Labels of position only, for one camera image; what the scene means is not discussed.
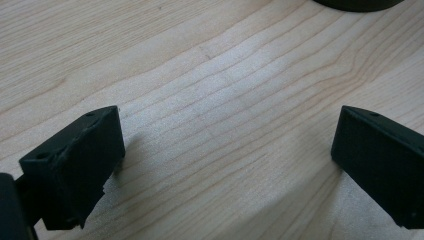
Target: light wooden surface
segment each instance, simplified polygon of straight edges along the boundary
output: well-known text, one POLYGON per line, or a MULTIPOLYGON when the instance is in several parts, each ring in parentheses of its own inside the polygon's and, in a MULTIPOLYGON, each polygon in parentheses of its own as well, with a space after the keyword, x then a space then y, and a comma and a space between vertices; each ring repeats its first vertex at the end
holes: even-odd
POLYGON ((424 1, 2 1, 0 171, 118 105, 127 157, 40 239, 424 239, 331 161, 343 104, 424 133, 424 1))

